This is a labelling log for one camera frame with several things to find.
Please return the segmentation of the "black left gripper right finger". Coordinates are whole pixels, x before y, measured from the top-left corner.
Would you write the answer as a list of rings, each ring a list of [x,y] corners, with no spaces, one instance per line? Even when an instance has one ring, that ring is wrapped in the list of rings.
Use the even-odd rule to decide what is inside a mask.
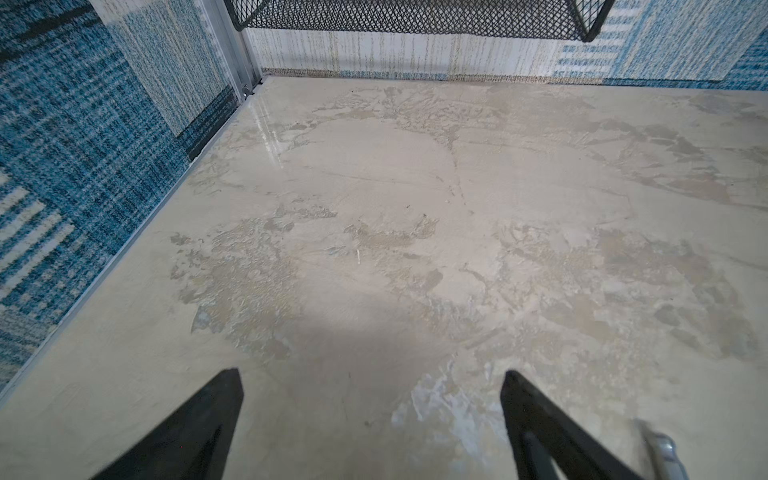
[[[639,477],[520,372],[505,372],[500,404],[520,479]]]

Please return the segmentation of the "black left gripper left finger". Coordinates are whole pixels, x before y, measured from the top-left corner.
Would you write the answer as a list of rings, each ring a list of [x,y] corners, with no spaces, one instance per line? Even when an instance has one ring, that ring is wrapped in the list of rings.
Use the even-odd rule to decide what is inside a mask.
[[[221,479],[244,399],[224,369],[102,471],[97,479]]]

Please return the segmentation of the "black mesh shelf rack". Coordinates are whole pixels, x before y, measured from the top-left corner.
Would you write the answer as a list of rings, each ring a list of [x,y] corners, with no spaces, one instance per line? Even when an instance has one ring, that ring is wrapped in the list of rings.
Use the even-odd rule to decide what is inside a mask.
[[[226,0],[236,30],[593,41],[614,3],[575,0]]]

